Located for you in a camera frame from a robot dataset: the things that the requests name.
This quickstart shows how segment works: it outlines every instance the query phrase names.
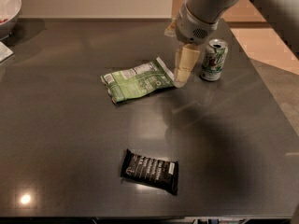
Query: wall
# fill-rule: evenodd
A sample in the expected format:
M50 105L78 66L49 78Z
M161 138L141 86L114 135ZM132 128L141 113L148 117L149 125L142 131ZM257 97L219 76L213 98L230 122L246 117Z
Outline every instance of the wall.
M21 18L170 18L172 0L22 0Z

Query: soda can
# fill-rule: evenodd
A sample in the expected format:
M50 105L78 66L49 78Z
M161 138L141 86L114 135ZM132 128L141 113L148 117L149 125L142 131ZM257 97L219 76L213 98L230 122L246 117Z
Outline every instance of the soda can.
M206 45L206 56L202 63L200 77L208 81L216 81L221 77L225 58L228 52L227 42L213 39Z

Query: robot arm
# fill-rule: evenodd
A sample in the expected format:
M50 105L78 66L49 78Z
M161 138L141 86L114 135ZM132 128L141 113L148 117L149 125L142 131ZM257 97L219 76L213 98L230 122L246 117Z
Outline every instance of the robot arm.
M177 15L176 33L184 43L205 43L222 13L238 0L187 0ZM299 57L299 0L250 0Z

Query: black wrapper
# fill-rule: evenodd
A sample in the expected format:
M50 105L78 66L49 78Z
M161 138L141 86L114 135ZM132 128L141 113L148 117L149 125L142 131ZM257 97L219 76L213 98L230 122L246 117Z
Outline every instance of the black wrapper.
M136 155L127 149L121 177L178 194L178 162L162 161Z

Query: can label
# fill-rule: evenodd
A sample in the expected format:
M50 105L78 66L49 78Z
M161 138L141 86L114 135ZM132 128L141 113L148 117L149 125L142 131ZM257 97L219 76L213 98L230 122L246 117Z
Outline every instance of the can label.
M208 81L218 80L221 77L227 52L226 41L221 39L210 40L206 45L206 56L202 64L200 77Z

